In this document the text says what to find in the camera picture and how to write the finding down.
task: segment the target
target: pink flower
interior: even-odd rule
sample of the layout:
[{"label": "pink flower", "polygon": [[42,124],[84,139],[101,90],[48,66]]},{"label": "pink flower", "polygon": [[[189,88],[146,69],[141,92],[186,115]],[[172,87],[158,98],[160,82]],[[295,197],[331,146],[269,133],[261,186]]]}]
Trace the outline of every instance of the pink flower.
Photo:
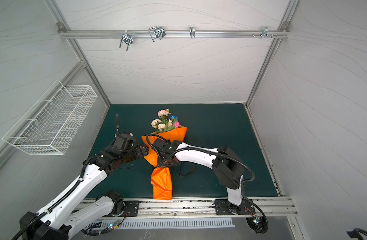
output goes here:
[{"label": "pink flower", "polygon": [[175,124],[173,124],[173,126],[176,127],[176,128],[181,127],[180,122],[176,122]]},{"label": "pink flower", "polygon": [[170,114],[169,109],[165,109],[165,110],[162,109],[161,111],[158,112],[158,117],[161,118],[161,116],[167,116],[168,114]]}]

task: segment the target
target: floor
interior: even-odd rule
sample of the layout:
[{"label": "floor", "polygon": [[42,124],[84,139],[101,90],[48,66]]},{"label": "floor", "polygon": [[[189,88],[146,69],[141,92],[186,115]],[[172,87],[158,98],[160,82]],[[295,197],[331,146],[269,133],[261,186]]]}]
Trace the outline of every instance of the floor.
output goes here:
[{"label": "floor", "polygon": [[[276,197],[277,192],[262,156],[261,149],[242,104],[112,104],[102,124],[90,155],[101,151],[115,134],[115,114],[120,116],[120,132],[131,132],[141,141],[141,136],[154,132],[151,121],[157,112],[168,108],[179,117],[181,125],[188,128],[185,142],[206,148],[229,146],[255,173],[255,180],[245,187],[250,197]],[[191,164],[170,169],[173,197],[226,197],[226,188],[214,172],[198,165],[196,171],[186,177],[182,173]],[[152,197],[150,176],[154,167],[145,159],[133,161],[133,168],[118,169],[98,184],[87,198],[100,197],[114,190],[124,197]]]},{"label": "floor", "polygon": [[[245,218],[234,217],[233,228],[207,228],[207,229],[137,229],[115,230],[113,232],[96,236],[97,240],[112,239],[158,239],[158,240],[294,240],[292,230],[286,217],[268,217],[269,229],[264,234],[256,234],[246,223]],[[84,240],[83,233],[77,233],[72,240]]]}]

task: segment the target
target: white wall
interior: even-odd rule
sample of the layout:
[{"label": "white wall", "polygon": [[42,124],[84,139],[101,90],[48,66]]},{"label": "white wall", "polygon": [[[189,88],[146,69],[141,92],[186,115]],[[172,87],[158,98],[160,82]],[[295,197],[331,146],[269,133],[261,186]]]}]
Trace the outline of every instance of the white wall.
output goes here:
[{"label": "white wall", "polygon": [[307,239],[367,230],[367,0],[302,0],[250,106]]},{"label": "white wall", "polygon": [[[72,30],[277,29],[288,0],[56,0]],[[242,103],[271,40],[78,40],[111,103]]]},{"label": "white wall", "polygon": [[1,138],[78,63],[43,0],[0,1]]},{"label": "white wall", "polygon": [[[10,127],[76,63],[77,57],[58,36],[55,20],[42,0],[0,1],[0,146]],[[71,84],[95,89],[85,70]],[[75,179],[105,109],[98,97],[64,156],[14,152],[0,170],[0,239],[13,237],[23,214],[37,211]]]}]

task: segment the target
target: orange wrapping paper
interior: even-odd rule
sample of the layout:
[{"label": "orange wrapping paper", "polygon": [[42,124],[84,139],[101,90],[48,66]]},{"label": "orange wrapping paper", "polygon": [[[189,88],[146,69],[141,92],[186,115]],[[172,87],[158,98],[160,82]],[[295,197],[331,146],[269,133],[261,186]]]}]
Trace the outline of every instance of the orange wrapping paper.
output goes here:
[{"label": "orange wrapping paper", "polygon": [[[169,132],[158,133],[165,139],[170,141],[184,141],[187,127],[179,127]],[[149,141],[153,143],[157,137],[150,136]],[[145,159],[152,165],[157,167],[157,153],[151,149],[150,145],[146,141],[146,136],[142,137],[142,141],[149,147],[149,154],[145,156]],[[153,185],[153,198],[169,200],[173,196],[173,186],[171,184],[170,170],[167,167],[157,167],[152,173],[152,185]]]},{"label": "orange wrapping paper", "polygon": [[156,167],[152,174],[153,198],[171,199],[173,185],[171,184],[170,170],[167,167]]},{"label": "orange wrapping paper", "polygon": [[[170,139],[171,142],[174,140],[183,142],[185,135],[186,135],[186,131],[187,131],[187,127],[179,127],[169,132],[158,133],[157,135],[160,135],[161,137],[165,139]],[[154,137],[154,136],[149,137],[149,141],[151,143],[153,143],[156,139],[157,137]],[[145,159],[151,165],[156,167],[157,166],[157,153],[153,149],[151,149],[150,145],[147,143],[146,136],[142,137],[142,141],[149,147],[149,155],[147,155]]]}]

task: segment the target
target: white flower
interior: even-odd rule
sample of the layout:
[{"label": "white flower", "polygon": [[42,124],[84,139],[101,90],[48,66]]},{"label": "white flower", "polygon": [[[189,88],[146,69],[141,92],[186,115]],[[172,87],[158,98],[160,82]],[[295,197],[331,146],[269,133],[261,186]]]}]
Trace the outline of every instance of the white flower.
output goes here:
[{"label": "white flower", "polygon": [[154,120],[152,121],[152,127],[154,127],[155,129],[157,129],[157,125],[158,125],[160,122],[162,122],[162,121],[161,121],[161,120],[159,120],[159,119],[154,119]]},{"label": "white flower", "polygon": [[161,130],[161,129],[165,128],[165,127],[166,127],[166,125],[165,125],[165,124],[158,124],[158,129],[159,129],[159,130]]}]

